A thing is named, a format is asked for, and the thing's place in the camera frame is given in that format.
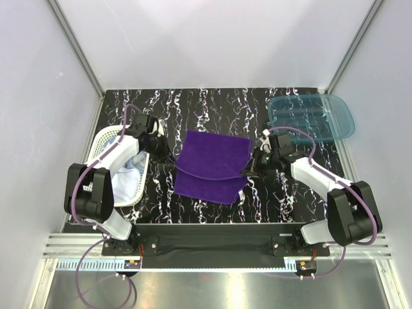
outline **purple cloth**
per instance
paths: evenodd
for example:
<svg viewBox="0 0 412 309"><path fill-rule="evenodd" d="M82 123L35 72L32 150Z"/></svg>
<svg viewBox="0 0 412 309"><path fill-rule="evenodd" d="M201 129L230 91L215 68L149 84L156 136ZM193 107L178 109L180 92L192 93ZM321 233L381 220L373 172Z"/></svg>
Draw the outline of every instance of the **purple cloth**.
<svg viewBox="0 0 412 309"><path fill-rule="evenodd" d="M247 178L240 171L250 158L248 138L188 131L177 160L174 193L230 205Z"/></svg>

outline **white laundry basket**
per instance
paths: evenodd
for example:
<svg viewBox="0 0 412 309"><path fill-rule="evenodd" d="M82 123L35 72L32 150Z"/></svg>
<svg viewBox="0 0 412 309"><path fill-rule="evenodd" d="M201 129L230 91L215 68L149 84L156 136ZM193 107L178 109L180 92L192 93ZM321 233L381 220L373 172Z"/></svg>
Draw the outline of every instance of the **white laundry basket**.
<svg viewBox="0 0 412 309"><path fill-rule="evenodd" d="M107 144L108 140L111 137L117 135L118 132L122 130L122 127L123 126L121 125L120 126L109 126L109 127L105 127L104 129L100 130L96 134L95 139L93 140L93 143L91 145L91 149L90 149L89 156L88 156L88 161L100 155L103 152L104 146ZM144 172L143 174L140 175L140 182L139 182L139 186L137 188L135 197L127 202L115 203L115 207L133 206L134 204L140 202L143 196L143 192L144 192L144 185L146 181L148 166L149 166L149 154L146 153Z"/></svg>

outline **metal floor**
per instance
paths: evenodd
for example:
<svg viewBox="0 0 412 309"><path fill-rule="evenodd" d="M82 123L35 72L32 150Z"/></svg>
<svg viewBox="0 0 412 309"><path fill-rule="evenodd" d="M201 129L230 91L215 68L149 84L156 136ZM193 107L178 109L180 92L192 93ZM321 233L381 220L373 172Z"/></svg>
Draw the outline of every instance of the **metal floor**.
<svg viewBox="0 0 412 309"><path fill-rule="evenodd" d="M319 273L331 267L323 263ZM81 272L80 286L87 290L107 272ZM294 276L278 274L275 276ZM77 298L75 273L55 273L47 309L85 308ZM137 289L125 308L389 308L373 261L346 260L330 277L300 281L270 274L141 272L132 277ZM119 306L128 293L126 282L111 278L86 294L97 308Z"/></svg>

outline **white panel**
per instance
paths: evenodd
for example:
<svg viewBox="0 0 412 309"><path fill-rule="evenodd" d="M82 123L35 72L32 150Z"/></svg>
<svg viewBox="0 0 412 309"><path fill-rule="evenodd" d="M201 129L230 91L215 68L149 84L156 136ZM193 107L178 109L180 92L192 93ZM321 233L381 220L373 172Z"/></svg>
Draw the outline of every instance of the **white panel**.
<svg viewBox="0 0 412 309"><path fill-rule="evenodd" d="M0 308L27 308L98 97L45 0L0 3Z"/></svg>
<svg viewBox="0 0 412 309"><path fill-rule="evenodd" d="M355 119L348 147L369 182L402 286L412 304L412 2L386 1L335 94Z"/></svg>
<svg viewBox="0 0 412 309"><path fill-rule="evenodd" d="M59 0L102 87L325 88L372 0Z"/></svg>

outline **black marble tabletop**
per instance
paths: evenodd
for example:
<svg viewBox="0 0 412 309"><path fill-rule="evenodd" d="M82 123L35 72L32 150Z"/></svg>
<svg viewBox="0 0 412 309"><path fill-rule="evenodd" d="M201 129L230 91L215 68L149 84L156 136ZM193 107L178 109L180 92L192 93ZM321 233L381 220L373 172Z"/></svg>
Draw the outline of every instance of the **black marble tabletop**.
<svg viewBox="0 0 412 309"><path fill-rule="evenodd" d="M267 103L271 98L309 93L317 93L317 89L109 90L96 133L119 124L122 108L133 103L143 112L165 120L175 158L182 150L187 130L249 137L254 147L268 119ZM311 146L303 144L297 148L309 152ZM314 158L321 166L343 176L334 143L319 143ZM283 173L264 179L249 178L243 200L238 198L232 205L221 205L174 194L176 172L172 165L149 165L142 200L134 207L118 209L119 212L133 223L261 223L321 220L326 211L326 203L319 195Z"/></svg>

